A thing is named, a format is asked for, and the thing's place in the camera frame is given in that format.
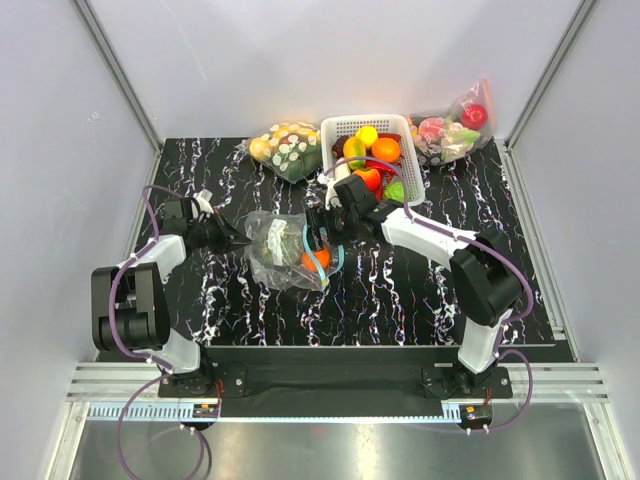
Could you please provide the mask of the orange fake tomato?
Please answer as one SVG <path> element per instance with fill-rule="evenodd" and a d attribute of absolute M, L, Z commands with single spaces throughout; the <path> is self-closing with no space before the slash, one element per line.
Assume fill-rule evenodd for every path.
<path fill-rule="evenodd" d="M 317 273 L 317 266 L 320 265 L 324 271 L 327 271 L 331 262 L 331 254 L 328 248 L 313 251 L 311 254 L 304 253 L 301 257 L 301 265 L 308 271 Z"/>

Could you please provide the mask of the green netted fake melon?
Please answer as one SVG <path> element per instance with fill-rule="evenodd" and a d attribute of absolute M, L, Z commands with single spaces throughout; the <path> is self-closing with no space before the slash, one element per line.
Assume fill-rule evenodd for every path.
<path fill-rule="evenodd" d="M 293 221 L 270 220 L 256 231 L 249 252 L 262 265 L 298 266 L 303 254 L 302 228 Z"/>

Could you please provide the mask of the clear blue-zip food bag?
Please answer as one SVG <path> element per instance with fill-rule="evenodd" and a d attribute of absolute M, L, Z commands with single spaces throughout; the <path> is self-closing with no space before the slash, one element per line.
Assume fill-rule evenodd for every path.
<path fill-rule="evenodd" d="M 244 256 L 253 280 L 269 289 L 322 291 L 328 287 L 330 277 L 344 266 L 344 248 L 327 244 L 324 230 L 320 232 L 325 242 L 322 249 L 311 248 L 307 238 L 310 228 L 303 214 L 254 211 L 248 214 L 244 228 L 251 240 Z"/>

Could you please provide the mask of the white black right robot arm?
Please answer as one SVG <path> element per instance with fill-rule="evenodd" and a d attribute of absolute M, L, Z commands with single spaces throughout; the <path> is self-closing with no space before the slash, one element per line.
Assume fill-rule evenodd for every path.
<path fill-rule="evenodd" d="M 466 320 L 457 359 L 442 374 L 443 388 L 470 397 L 480 394 L 497 365 L 505 322 L 525 290 L 500 234 L 448 227 L 397 200 L 379 200 L 355 175 L 338 181 L 335 192 L 336 205 L 305 208 L 305 248 L 315 252 L 369 235 L 446 268 Z"/>

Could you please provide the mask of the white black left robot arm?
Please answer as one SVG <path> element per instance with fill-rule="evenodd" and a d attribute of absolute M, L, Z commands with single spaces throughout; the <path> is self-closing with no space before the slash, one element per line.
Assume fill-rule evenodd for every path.
<path fill-rule="evenodd" d="M 191 254 L 224 255 L 250 244 L 211 203 L 212 193 L 170 199 L 152 216 L 152 236 L 129 259 L 91 274 L 92 340 L 156 365 L 166 384 L 203 396 L 219 381 L 206 349 L 171 324 L 163 281 Z"/>

